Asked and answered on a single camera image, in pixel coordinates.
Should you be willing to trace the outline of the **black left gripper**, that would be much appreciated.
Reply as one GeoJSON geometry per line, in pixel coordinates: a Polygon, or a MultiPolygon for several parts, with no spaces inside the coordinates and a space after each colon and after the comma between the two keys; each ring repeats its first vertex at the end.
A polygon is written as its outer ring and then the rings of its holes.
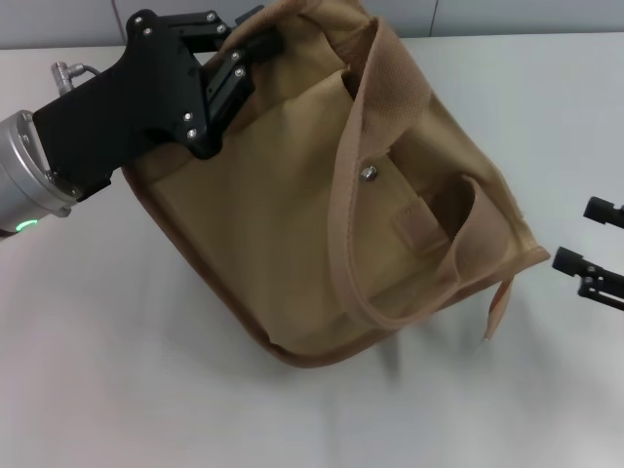
{"type": "Polygon", "coordinates": [[[100,75],[33,114],[52,174],[84,201],[112,174],[165,143],[208,159],[255,90],[251,68],[284,51],[279,31],[262,31],[227,52],[210,77],[198,53],[225,42],[253,11],[228,23],[214,10],[158,16],[141,10],[127,23],[123,55],[100,75]]]}

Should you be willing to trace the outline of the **khaki canvas food bag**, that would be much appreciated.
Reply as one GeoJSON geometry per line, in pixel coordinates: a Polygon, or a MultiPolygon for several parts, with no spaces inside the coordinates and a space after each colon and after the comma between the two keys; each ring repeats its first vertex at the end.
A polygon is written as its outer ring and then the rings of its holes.
{"type": "Polygon", "coordinates": [[[278,0],[285,50],[222,150],[161,146],[124,175],[251,336],[303,368],[348,359],[488,287],[493,334],[514,277],[548,258],[499,170],[392,28],[359,0],[278,0]]]}

